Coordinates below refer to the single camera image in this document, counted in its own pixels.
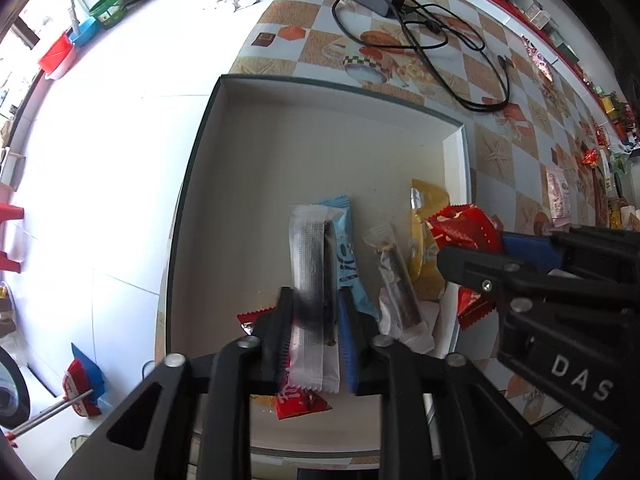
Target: pink stool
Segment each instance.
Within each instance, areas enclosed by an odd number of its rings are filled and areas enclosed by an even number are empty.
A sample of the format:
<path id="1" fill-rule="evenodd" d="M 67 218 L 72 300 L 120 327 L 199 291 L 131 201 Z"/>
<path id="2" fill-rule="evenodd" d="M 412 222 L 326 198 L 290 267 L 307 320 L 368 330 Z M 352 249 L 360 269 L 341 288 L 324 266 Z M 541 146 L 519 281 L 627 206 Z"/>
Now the pink stool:
<path id="1" fill-rule="evenodd" d="M 24 218 L 24 209 L 15 205 L 0 204 L 0 223 L 5 220 L 19 220 Z M 4 251 L 0 251 L 0 270 L 20 272 L 20 262 L 10 260 Z"/>

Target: white tray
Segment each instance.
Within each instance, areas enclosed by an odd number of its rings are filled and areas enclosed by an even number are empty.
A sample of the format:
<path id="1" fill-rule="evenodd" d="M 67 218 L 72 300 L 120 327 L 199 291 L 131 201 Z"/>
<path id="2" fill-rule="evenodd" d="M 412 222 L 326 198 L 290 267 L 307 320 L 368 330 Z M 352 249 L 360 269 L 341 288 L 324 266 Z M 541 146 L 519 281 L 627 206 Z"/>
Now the white tray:
<path id="1" fill-rule="evenodd" d="M 198 356 L 243 335 L 236 314 L 273 306 L 291 285 L 292 206 L 346 194 L 354 247 L 372 300 L 380 276 L 360 235 L 390 221 L 408 256 L 410 187 L 420 178 L 470 202 L 463 127 L 425 108 L 352 87 L 223 76 L 200 125 L 178 202 L 169 262 L 167 351 Z M 457 287 L 434 329 L 443 357 L 455 345 Z M 252 402 L 254 452 L 318 458 L 380 448 L 379 400 L 342 387 L 328 412 L 277 420 Z"/>

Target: pink package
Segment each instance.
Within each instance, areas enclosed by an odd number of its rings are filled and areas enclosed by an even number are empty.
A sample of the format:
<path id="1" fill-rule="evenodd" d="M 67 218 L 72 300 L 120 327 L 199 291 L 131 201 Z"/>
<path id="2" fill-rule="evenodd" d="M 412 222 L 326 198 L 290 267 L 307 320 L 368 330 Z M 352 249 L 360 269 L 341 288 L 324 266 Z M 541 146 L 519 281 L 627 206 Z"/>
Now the pink package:
<path id="1" fill-rule="evenodd" d="M 564 170 L 546 168 L 546 189 L 554 226 L 561 227 L 571 223 L 571 198 Z"/>

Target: floor tile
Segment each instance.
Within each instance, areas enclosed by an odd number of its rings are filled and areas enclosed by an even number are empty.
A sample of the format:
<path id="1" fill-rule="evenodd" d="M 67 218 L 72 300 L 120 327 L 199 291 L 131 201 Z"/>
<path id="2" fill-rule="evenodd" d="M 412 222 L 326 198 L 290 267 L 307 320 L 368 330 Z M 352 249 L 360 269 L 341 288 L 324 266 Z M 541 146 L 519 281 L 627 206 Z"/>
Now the floor tile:
<path id="1" fill-rule="evenodd" d="M 33 118 L 37 115 L 44 98 L 49 92 L 49 87 L 52 84 L 53 79 L 46 79 L 44 76 L 38 80 L 36 88 L 33 89 L 33 93 L 31 94 L 29 101 L 27 101 L 27 104 L 24 106 L 24 111 L 22 112 L 22 116 L 24 118 L 33 121 Z"/>
<path id="2" fill-rule="evenodd" d="M 93 271 L 56 249 L 9 227 L 6 252 L 22 261 L 22 272 L 5 273 L 25 342 L 61 376 L 73 360 L 71 343 L 95 357 L 92 330 Z"/>
<path id="3" fill-rule="evenodd" d="M 119 150 L 110 153 L 99 141 L 89 148 L 90 195 L 74 201 L 85 203 L 82 221 L 91 225 L 96 270 L 160 291 L 175 204 L 207 101 L 142 99 L 126 119 L 113 121 L 113 127 L 120 123 Z"/>
<path id="4" fill-rule="evenodd" d="M 69 144 L 63 154 L 59 140 L 65 137 Z M 74 134 L 65 135 L 58 121 L 35 121 L 11 203 L 25 209 L 18 224 L 28 234 L 90 266 L 91 224 L 84 221 L 84 203 L 92 195 L 90 161 L 70 155 L 74 144 Z"/>
<path id="5" fill-rule="evenodd" d="M 162 38 L 162 49 L 147 53 L 153 70 L 146 74 L 145 95 L 209 96 L 269 3 L 264 0 L 236 12 L 226 8 L 190 12 Z M 177 53 L 171 63 L 166 62 L 167 52 Z"/>
<path id="6" fill-rule="evenodd" d="M 158 296 L 100 272 L 93 294 L 96 362 L 106 380 L 104 400 L 116 406 L 154 358 Z"/>
<path id="7" fill-rule="evenodd" d="M 11 138 L 12 152 L 22 153 L 24 141 L 28 137 L 30 129 L 31 129 L 31 120 L 23 115 L 15 127 L 14 136 Z"/>
<path id="8" fill-rule="evenodd" d="M 55 396 L 63 395 L 62 377 L 64 374 L 55 373 L 52 368 L 44 362 L 44 359 L 28 345 L 25 346 L 25 354 L 31 373 L 33 373 L 52 394 Z"/>

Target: red snack package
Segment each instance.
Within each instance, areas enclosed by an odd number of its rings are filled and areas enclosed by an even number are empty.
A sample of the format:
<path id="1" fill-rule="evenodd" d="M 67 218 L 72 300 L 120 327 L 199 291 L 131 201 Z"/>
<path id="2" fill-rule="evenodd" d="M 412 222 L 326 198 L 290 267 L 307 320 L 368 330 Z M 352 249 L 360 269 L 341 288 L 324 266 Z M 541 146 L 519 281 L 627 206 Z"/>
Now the red snack package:
<path id="1" fill-rule="evenodd" d="M 253 312 L 247 312 L 245 314 L 238 314 L 236 317 L 238 318 L 238 322 L 242 327 L 242 330 L 246 332 L 247 335 L 251 335 L 254 331 L 255 320 L 258 319 L 262 314 L 266 314 L 267 312 L 271 312 L 276 310 L 274 306 L 270 308 L 264 308 L 262 310 L 254 310 Z"/>
<path id="2" fill-rule="evenodd" d="M 242 329 L 251 334 L 254 331 L 255 321 L 262 314 L 275 310 L 275 307 L 265 308 L 263 310 L 255 310 L 245 314 L 238 314 L 236 317 Z M 303 390 L 296 386 L 287 386 L 289 379 L 289 367 L 285 371 L 283 385 L 275 396 L 276 415 L 278 420 L 283 418 L 291 418 L 292 416 L 306 415 L 307 413 L 326 412 L 332 407 L 315 392 Z"/>
<path id="3" fill-rule="evenodd" d="M 595 148 L 591 148 L 584 152 L 584 156 L 582 158 L 582 163 L 590 168 L 595 168 L 598 165 L 599 154 L 598 150 Z"/>
<path id="4" fill-rule="evenodd" d="M 502 238 L 494 224 L 474 204 L 447 206 L 428 219 L 438 248 L 457 245 L 490 253 L 502 253 Z M 462 330 L 495 308 L 495 299 L 464 286 L 458 291 L 458 322 Z"/>

